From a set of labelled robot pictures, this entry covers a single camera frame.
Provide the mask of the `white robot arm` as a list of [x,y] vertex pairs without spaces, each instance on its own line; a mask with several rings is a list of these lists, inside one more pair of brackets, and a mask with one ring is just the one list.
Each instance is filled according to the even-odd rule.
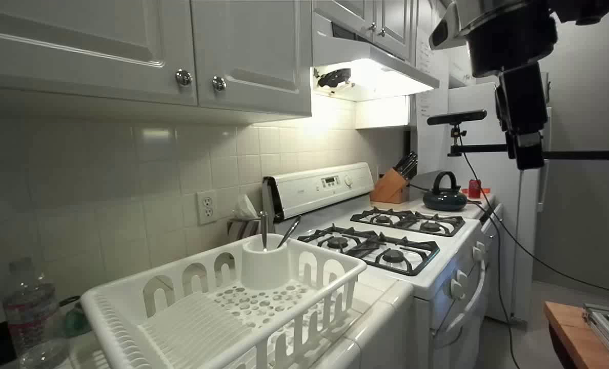
[[543,166],[547,122],[539,60],[554,51],[556,23],[596,25],[609,0],[451,0],[429,45],[467,45],[474,77],[495,75],[507,152],[519,169]]

